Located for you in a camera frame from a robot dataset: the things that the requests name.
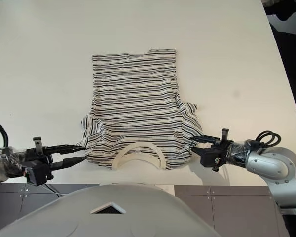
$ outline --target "striped shirt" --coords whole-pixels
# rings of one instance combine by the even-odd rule
[[[176,77],[176,51],[94,55],[92,108],[82,120],[80,145],[89,162],[110,167],[119,152],[134,142],[152,142],[167,169],[191,160],[189,139],[201,135],[196,105],[183,103]],[[140,151],[155,155],[149,148]]]

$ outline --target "table surface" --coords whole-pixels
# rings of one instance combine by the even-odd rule
[[[91,106],[91,55],[152,48],[177,50],[180,96],[198,104],[205,134],[229,128],[237,141],[272,130],[296,153],[296,107],[259,0],[1,1],[0,123],[10,145],[33,147],[34,136],[47,146],[79,142]],[[51,183],[265,184],[235,166],[214,173],[197,157],[171,171],[84,161],[54,176]]]

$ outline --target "cable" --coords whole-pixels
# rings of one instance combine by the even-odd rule
[[[271,136],[271,139],[268,142],[261,142],[261,140],[267,136]],[[281,136],[278,135],[277,133],[272,132],[272,131],[264,131],[264,132],[260,133],[256,138],[256,141],[261,142],[262,147],[264,147],[264,148],[274,147],[274,146],[278,145],[281,142],[281,140],[282,140]]]
[[[41,187],[42,187],[42,188],[45,188],[46,190],[49,190],[50,192],[52,192],[52,193],[54,193],[54,194],[56,194],[57,197],[59,197],[59,198],[60,198],[59,195],[67,195],[67,194],[62,194],[62,193],[57,193],[57,192],[55,192],[55,191],[54,191],[51,187],[49,187],[47,184],[44,184],[44,186],[41,185]]]
[[[3,138],[3,147],[8,147],[9,146],[8,134],[6,133],[6,131],[4,130],[4,128],[1,125],[0,125],[0,133]]]

